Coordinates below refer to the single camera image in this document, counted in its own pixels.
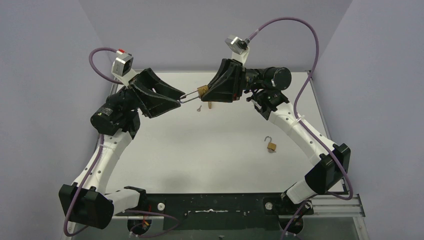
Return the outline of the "small brass padlock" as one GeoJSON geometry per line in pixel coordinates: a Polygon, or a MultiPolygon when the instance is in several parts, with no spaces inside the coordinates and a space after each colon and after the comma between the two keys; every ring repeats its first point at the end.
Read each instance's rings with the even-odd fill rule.
{"type": "Polygon", "coordinates": [[[276,148],[277,145],[275,143],[272,142],[272,138],[270,136],[266,136],[264,138],[264,141],[267,142],[267,151],[269,153],[275,153],[276,152],[276,148]]]}
{"type": "Polygon", "coordinates": [[[208,92],[208,90],[209,90],[209,87],[208,87],[207,85],[200,86],[200,87],[198,87],[196,90],[191,91],[191,92],[188,92],[188,93],[186,93],[186,94],[182,95],[182,96],[179,98],[179,100],[178,100],[178,101],[179,101],[181,104],[185,104],[185,103],[188,103],[188,102],[193,101],[193,100],[196,100],[196,99],[201,99],[201,98],[202,98],[202,96],[203,96],[205,93],[207,93],[207,92],[208,92]]]}

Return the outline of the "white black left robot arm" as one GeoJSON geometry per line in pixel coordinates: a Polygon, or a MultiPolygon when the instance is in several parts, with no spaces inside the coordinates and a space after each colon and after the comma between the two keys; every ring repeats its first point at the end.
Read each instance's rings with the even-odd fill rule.
{"type": "Polygon", "coordinates": [[[70,222],[104,229],[116,214],[126,210],[140,214],[147,209],[144,189],[126,186],[108,193],[107,185],[140,128],[140,115],[155,118],[165,114],[180,107],[184,96],[183,91],[161,80],[150,68],[115,73],[114,79],[121,89],[109,95],[90,118],[99,134],[96,150],[80,175],[58,193],[66,235],[70,234],[70,222]]]}

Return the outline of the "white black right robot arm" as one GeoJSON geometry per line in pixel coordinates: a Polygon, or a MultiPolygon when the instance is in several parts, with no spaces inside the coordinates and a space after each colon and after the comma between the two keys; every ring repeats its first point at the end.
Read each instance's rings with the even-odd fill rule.
{"type": "Polygon", "coordinates": [[[294,105],[282,93],[291,81],[292,74],[285,67],[245,68],[239,61],[224,58],[213,79],[198,88],[203,102],[232,103],[251,93],[246,100],[304,152],[313,167],[282,194],[281,207],[289,214],[295,213],[302,201],[325,194],[344,177],[351,155],[346,144],[338,145],[321,135],[295,113],[294,105]]]}

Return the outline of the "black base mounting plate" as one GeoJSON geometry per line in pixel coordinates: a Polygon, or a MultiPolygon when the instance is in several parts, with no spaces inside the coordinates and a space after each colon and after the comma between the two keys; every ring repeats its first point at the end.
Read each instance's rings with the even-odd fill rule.
{"type": "Polygon", "coordinates": [[[134,235],[202,230],[283,230],[299,233],[303,217],[314,214],[311,200],[304,206],[278,192],[148,194],[141,207],[118,213],[134,235]]]}

